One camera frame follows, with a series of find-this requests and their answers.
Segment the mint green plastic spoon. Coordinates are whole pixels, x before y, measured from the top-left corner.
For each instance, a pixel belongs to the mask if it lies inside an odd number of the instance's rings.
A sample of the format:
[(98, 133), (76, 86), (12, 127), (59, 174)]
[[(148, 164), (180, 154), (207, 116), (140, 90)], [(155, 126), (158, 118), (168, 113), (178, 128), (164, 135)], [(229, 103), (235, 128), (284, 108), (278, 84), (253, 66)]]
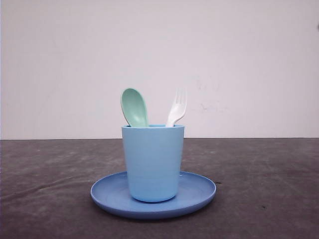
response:
[(127, 88), (121, 95), (123, 115), (131, 127), (148, 127), (148, 113), (142, 95), (133, 88)]

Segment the blue plastic plate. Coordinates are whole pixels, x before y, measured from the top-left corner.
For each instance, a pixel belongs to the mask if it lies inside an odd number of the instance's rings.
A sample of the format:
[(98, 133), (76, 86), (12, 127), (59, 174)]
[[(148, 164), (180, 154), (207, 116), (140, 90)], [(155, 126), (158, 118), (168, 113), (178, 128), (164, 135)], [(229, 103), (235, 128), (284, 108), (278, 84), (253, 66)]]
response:
[(137, 220), (161, 220), (202, 209), (212, 201), (216, 190), (209, 178), (181, 171), (176, 196), (163, 202), (142, 202), (130, 195), (127, 172), (123, 171), (96, 181), (90, 195), (99, 208), (110, 214)]

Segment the light blue plastic cup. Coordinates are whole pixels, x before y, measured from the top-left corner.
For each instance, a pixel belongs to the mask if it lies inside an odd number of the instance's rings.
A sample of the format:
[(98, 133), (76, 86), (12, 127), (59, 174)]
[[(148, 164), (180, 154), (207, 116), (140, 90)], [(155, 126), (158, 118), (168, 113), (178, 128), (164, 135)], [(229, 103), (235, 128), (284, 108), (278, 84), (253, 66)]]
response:
[(162, 202), (178, 191), (185, 127), (122, 127), (129, 191), (143, 202)]

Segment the white plastic fork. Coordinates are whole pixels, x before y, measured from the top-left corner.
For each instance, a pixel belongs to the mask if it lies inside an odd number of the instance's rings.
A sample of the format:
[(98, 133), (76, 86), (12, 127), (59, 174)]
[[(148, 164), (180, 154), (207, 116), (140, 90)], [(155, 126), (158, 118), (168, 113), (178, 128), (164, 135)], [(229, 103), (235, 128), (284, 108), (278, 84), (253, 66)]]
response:
[(183, 118), (186, 107), (187, 90), (185, 88), (177, 89), (165, 126), (173, 127), (178, 120)]

